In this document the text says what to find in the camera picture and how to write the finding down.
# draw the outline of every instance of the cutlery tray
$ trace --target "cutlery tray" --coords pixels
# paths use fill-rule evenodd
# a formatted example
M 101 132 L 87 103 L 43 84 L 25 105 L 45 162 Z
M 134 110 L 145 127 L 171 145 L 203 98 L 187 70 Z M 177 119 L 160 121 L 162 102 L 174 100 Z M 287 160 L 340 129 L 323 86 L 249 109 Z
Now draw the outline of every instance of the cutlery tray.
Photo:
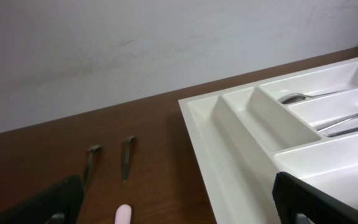
M 290 93 L 320 98 L 283 105 Z M 179 101 L 219 224 L 280 223 L 275 174 L 288 172 L 358 209 L 358 58 Z

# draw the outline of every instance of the brown wooden surface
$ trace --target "brown wooden surface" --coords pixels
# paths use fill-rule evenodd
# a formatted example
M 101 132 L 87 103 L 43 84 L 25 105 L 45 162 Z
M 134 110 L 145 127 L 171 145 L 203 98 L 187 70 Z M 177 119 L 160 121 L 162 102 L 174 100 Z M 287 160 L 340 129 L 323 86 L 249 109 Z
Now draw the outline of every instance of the brown wooden surface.
M 358 48 L 111 106 L 0 134 L 0 212 L 98 157 L 78 223 L 113 223 L 128 203 L 133 223 L 215 223 L 178 100 L 358 57 Z M 122 142 L 136 135 L 129 180 L 121 180 Z

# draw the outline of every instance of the spoon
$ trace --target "spoon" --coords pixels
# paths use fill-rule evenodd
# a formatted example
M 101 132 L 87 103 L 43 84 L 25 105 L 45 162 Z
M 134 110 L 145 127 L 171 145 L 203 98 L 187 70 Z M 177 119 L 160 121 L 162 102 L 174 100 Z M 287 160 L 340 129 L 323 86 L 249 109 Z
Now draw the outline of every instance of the spoon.
M 305 100 L 306 98 L 317 98 L 320 96 L 330 95 L 330 94 L 337 93 L 337 92 L 339 92 L 339 91 L 335 91 L 332 93 L 323 93 L 323 94 L 318 94 L 318 95 L 314 95 L 314 96 L 306 95 L 303 93 L 290 93 L 288 95 L 280 97 L 278 99 L 278 101 L 282 104 L 290 104 L 290 103 L 295 103 L 295 102 Z
M 344 130 L 344 131 L 337 131 L 335 133 L 329 133 L 329 134 L 325 134 L 326 137 L 332 138 L 332 137 L 336 137 L 336 136 L 341 136 L 343 134 L 349 134 L 349 133 L 353 133 L 358 131 L 358 127 L 357 128 L 351 128 L 348 130 Z
M 316 127 L 316 129 L 317 129 L 318 132 L 324 131 L 324 130 L 327 130 L 327 129 L 331 128 L 331 127 L 337 126 L 337 125 L 345 123 L 347 121 L 350 121 L 350 120 L 352 120 L 354 118 L 358 118 L 358 113 L 346 116 L 344 118 L 339 118 L 339 119 L 336 119 L 334 121 L 330 121 L 330 122 L 325 123 L 325 124 L 321 124 L 318 127 Z

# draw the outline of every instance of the tray compartment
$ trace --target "tray compartment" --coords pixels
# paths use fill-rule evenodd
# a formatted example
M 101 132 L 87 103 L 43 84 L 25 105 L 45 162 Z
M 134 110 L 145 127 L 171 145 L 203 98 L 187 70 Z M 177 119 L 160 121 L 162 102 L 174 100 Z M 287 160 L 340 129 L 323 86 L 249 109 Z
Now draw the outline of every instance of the tray compartment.
M 295 103 L 288 109 L 316 129 L 322 124 L 358 113 L 358 89 Z M 358 118 L 322 131 L 322 134 L 358 127 Z
M 297 178 L 358 165 L 358 134 L 274 155 L 280 170 Z
M 231 214 L 234 220 L 277 221 L 271 191 L 278 169 L 261 146 L 221 97 L 191 101 L 188 107 L 219 182 L 226 186 L 221 189 L 228 210 L 243 208 Z
M 306 73 L 260 86 L 275 99 L 290 93 L 318 95 L 358 87 L 358 62 Z
M 321 138 L 286 108 L 258 88 L 226 93 L 241 122 L 270 151 L 279 151 Z
M 358 209 L 358 166 L 316 175 L 303 181 Z

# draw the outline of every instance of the white wall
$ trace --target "white wall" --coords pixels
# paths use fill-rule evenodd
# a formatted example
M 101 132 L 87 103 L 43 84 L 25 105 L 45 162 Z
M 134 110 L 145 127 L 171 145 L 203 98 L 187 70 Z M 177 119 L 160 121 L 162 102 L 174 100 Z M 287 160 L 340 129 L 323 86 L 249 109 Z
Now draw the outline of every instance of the white wall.
M 0 0 L 0 132 L 358 46 L 358 0 Z

